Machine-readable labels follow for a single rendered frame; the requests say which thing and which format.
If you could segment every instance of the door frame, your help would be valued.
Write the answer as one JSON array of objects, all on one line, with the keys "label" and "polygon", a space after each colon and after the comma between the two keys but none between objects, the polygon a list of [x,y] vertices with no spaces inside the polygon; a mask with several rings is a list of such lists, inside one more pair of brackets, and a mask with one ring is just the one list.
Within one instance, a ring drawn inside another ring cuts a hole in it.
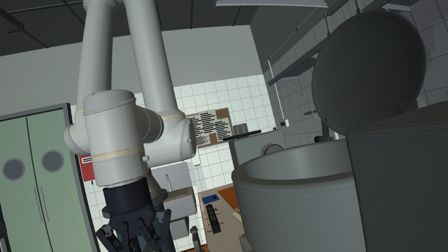
[{"label": "door frame", "polygon": [[[12,113],[4,116],[0,116],[0,122],[13,120],[21,117],[32,116],[36,114],[47,113],[56,110],[64,111],[64,121],[65,127],[68,127],[73,123],[72,121],[72,112],[69,103],[61,103],[52,106],[42,107],[38,109],[30,109],[22,112]],[[76,190],[78,191],[79,203],[81,204],[82,216],[84,217],[84,223],[86,225],[87,233],[89,235],[89,241],[92,246],[92,252],[100,252],[98,239],[96,238],[96,231],[93,226],[92,216],[89,210],[89,204],[87,202],[86,190],[84,188],[84,183],[82,182],[82,173],[81,167],[79,165],[78,155],[74,154],[70,151],[70,161],[73,168],[73,175],[75,177]],[[1,211],[1,202],[0,202],[0,241],[2,244],[6,246],[6,251],[3,252],[11,252],[11,248],[9,246],[8,241],[8,233],[6,227],[4,226],[4,218],[3,213]]]}]

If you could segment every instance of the orange cutting board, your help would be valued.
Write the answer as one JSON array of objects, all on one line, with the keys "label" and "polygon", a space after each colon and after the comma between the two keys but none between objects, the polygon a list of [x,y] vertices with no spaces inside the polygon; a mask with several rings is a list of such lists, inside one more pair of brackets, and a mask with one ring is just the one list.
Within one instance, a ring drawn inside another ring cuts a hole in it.
[{"label": "orange cutting board", "polygon": [[219,194],[227,201],[233,210],[238,210],[240,207],[238,206],[237,195],[235,194],[235,187],[229,187],[223,190],[218,191]]}]

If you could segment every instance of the round window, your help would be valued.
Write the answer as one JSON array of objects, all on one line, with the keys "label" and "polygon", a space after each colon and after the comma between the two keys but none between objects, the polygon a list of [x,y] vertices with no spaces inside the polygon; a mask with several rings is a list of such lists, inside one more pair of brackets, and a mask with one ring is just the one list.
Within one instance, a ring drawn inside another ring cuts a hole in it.
[{"label": "round window", "polygon": [[3,176],[7,180],[16,181],[23,177],[23,174],[25,174],[25,165],[22,160],[18,158],[11,158],[3,164],[2,172]]},{"label": "round window", "polygon": [[44,153],[41,162],[47,172],[57,172],[64,165],[64,156],[57,150],[50,150]]}]

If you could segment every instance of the red sign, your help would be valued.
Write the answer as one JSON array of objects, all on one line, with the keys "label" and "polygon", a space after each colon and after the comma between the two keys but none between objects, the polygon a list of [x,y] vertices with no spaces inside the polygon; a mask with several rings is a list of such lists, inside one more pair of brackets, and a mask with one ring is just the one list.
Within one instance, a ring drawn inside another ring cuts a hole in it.
[{"label": "red sign", "polygon": [[84,181],[94,180],[92,156],[79,156],[79,164],[81,165],[82,179]]}]

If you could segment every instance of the bulletin board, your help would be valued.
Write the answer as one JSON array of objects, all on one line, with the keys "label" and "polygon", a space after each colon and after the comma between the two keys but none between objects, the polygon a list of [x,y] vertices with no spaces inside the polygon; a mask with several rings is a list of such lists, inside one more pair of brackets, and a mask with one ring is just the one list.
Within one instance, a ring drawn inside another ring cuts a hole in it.
[{"label": "bulletin board", "polygon": [[193,122],[198,148],[227,142],[223,138],[233,136],[228,108],[210,109],[186,117]]}]

